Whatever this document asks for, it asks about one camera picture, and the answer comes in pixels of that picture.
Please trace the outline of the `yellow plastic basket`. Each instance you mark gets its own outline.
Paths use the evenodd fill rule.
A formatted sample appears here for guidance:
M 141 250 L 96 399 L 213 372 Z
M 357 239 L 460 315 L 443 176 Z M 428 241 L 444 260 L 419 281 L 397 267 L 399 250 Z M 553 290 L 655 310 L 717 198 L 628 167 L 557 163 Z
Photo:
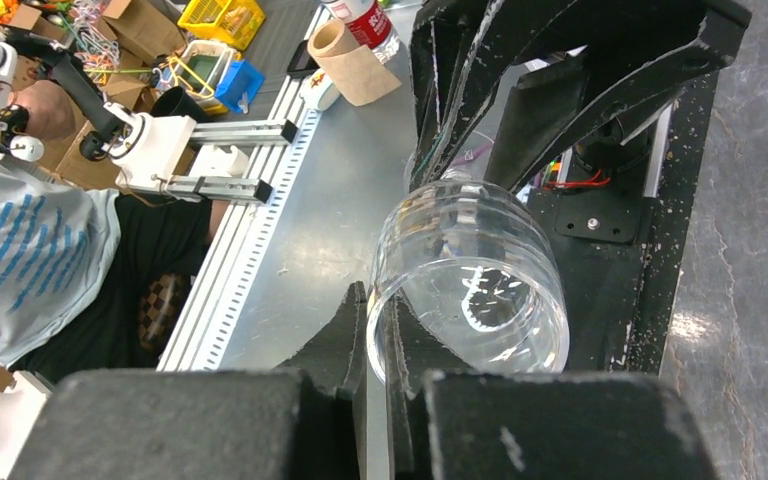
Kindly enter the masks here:
M 177 26 L 198 39 L 219 41 L 245 51 L 266 19 L 255 0 L 192 0 Z

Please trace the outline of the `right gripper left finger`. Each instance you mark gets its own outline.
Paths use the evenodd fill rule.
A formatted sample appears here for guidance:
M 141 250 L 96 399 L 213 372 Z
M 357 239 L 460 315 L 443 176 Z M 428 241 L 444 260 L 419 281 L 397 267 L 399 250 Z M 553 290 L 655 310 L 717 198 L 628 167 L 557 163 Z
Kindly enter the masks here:
M 278 367 L 302 369 L 321 392 L 353 400 L 365 378 L 366 310 L 364 283 L 349 284 L 330 321 Z

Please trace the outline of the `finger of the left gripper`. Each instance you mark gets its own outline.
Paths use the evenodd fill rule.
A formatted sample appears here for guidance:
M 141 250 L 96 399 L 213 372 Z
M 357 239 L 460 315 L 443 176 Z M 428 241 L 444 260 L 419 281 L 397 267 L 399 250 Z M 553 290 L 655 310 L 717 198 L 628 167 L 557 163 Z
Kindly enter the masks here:
M 522 57 L 582 48 L 509 90 L 486 181 L 522 187 L 552 159 L 616 120 L 628 140 L 690 80 L 731 65 L 752 19 L 743 1 L 552 2 L 521 34 Z
M 423 3 L 409 43 L 417 127 L 409 189 L 449 168 L 510 67 L 549 54 L 536 42 L 556 18 L 554 1 Z

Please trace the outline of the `cardboard tube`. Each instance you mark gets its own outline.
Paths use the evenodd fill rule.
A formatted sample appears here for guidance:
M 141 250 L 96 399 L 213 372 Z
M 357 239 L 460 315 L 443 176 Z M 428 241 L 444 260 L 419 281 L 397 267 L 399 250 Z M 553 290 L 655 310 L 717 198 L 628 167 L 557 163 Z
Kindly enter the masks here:
M 376 102 L 402 85 L 340 20 L 320 25 L 308 39 L 307 51 L 353 106 Z

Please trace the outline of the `blue plastic box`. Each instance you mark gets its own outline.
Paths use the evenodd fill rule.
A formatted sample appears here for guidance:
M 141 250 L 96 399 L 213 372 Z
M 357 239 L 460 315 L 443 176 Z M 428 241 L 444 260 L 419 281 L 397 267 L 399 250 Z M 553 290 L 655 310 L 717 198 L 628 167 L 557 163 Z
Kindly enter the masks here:
M 230 112 L 247 114 L 264 81 L 265 76 L 247 60 L 232 61 L 215 89 L 214 98 Z

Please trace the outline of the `clear wine glass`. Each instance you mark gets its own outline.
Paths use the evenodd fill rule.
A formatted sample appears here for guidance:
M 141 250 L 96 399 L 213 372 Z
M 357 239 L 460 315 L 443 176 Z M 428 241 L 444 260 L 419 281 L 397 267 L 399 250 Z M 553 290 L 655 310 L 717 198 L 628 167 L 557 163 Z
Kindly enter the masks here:
M 570 327 L 550 243 L 519 199 L 497 185 L 438 180 L 387 216 L 367 307 L 366 351 L 379 380 L 398 300 L 421 332 L 473 369 L 559 373 L 567 363 Z

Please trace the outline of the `person in grey shirt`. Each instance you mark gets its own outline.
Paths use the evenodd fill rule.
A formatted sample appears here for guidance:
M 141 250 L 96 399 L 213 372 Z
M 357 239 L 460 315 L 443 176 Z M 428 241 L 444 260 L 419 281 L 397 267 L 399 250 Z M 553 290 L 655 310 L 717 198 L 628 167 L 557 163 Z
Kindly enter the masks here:
M 0 161 L 0 367 L 51 383 L 153 369 L 138 306 L 166 273 L 196 274 L 227 210 L 39 180 Z

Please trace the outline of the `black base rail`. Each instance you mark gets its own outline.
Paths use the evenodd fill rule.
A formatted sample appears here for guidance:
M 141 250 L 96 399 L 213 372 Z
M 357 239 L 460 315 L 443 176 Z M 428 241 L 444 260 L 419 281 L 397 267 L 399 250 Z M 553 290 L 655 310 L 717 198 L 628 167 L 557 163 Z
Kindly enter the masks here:
M 659 371 L 718 78 L 689 82 L 644 158 L 606 185 L 528 193 L 563 287 L 566 370 Z

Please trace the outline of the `red label bottle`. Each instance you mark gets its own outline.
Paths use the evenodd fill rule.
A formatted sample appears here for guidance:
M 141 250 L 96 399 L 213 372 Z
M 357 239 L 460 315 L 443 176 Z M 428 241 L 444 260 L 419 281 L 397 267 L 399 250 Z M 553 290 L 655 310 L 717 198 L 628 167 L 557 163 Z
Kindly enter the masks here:
M 401 42 L 389 16 L 378 1 L 322 0 L 321 3 L 382 64 L 389 63 L 397 56 Z

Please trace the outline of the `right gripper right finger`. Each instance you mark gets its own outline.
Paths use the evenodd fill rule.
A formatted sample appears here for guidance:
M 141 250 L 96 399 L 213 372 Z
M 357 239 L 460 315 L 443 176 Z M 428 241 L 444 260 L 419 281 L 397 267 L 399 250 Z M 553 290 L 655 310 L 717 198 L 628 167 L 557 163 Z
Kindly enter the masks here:
M 383 367 L 389 401 L 413 398 L 427 370 L 471 370 L 419 320 L 406 298 L 383 307 Z

